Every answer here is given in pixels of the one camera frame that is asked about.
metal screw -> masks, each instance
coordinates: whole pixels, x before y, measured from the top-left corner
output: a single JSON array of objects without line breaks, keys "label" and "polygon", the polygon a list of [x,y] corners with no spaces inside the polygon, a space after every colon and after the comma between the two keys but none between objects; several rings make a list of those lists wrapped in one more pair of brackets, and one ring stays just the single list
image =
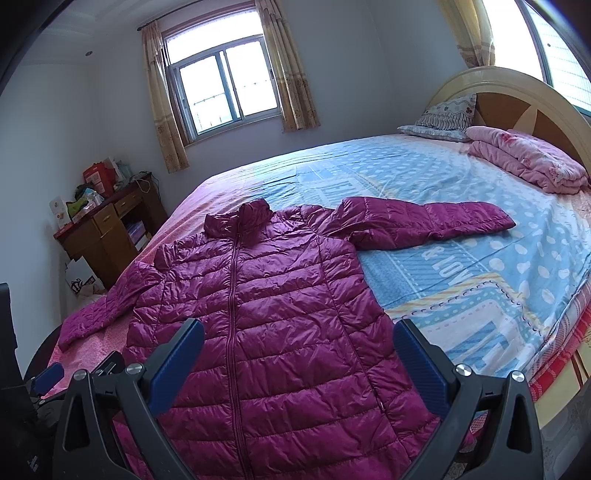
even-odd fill
[{"label": "metal screw", "polygon": [[128,375],[135,375],[135,374],[140,373],[142,371],[143,367],[144,366],[142,364],[131,364],[130,366],[125,368],[125,372]]},{"label": "metal screw", "polygon": [[511,378],[519,383],[525,381],[525,375],[523,373],[521,373],[519,370],[513,370],[511,372]]},{"label": "metal screw", "polygon": [[472,375],[472,369],[464,364],[457,365],[456,372],[458,372],[463,377],[469,377],[470,375]]},{"label": "metal screw", "polygon": [[74,372],[74,380],[84,380],[86,378],[86,370],[76,370]]}]

curtain rod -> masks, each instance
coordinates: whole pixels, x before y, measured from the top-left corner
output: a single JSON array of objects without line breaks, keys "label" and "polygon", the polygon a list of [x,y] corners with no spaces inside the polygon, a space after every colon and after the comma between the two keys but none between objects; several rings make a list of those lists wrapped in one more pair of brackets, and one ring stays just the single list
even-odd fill
[{"label": "curtain rod", "polygon": [[199,2],[203,2],[203,0],[194,0],[193,2],[188,3],[187,5],[183,5],[182,7],[175,8],[174,10],[171,10],[170,12],[165,13],[164,15],[160,15],[158,18],[154,18],[153,20],[145,23],[141,27],[138,27],[138,32],[141,31],[142,28],[147,27],[148,25],[150,25],[152,22],[157,22],[161,18],[167,17],[168,15],[173,14],[175,12],[178,12],[179,10],[182,10],[183,8],[187,8],[187,7],[190,7],[191,5],[198,4]]}]

purple puffer jacket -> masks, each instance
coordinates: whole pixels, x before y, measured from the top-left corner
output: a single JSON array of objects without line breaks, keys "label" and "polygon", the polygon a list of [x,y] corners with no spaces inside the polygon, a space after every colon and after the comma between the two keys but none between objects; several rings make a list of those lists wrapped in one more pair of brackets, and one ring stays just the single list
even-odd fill
[{"label": "purple puffer jacket", "polygon": [[[127,362],[144,361],[181,319],[203,322],[203,352],[159,418],[200,479],[393,480],[439,420],[393,350],[392,321],[365,283],[356,249],[406,248],[514,225],[487,203],[354,197],[336,210],[274,213],[256,200],[208,216],[200,236],[163,245],[154,266],[137,263],[126,272],[101,313],[79,318],[91,331],[132,306]],[[83,335],[68,329],[61,345]],[[147,478],[129,431],[118,431]]]}]

beige curtain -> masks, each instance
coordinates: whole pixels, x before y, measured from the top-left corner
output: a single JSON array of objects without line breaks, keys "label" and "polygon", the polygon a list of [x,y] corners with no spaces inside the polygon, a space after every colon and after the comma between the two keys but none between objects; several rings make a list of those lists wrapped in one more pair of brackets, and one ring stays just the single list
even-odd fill
[{"label": "beige curtain", "polygon": [[319,126],[308,80],[278,0],[255,0],[255,3],[277,81],[284,129],[293,131]]},{"label": "beige curtain", "polygon": [[166,168],[169,173],[172,173],[187,168],[189,161],[168,96],[164,42],[156,22],[142,28],[142,43],[156,134]]},{"label": "beige curtain", "polygon": [[439,0],[468,68],[495,64],[491,22],[482,0]]}]

wooden headboard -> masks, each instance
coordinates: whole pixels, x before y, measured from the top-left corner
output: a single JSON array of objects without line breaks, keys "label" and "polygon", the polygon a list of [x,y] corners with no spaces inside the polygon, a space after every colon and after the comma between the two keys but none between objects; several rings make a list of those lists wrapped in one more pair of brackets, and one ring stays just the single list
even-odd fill
[{"label": "wooden headboard", "polygon": [[478,67],[452,78],[429,105],[473,92],[478,94],[474,125],[512,128],[546,140],[591,173],[591,126],[552,87],[515,70]]}]

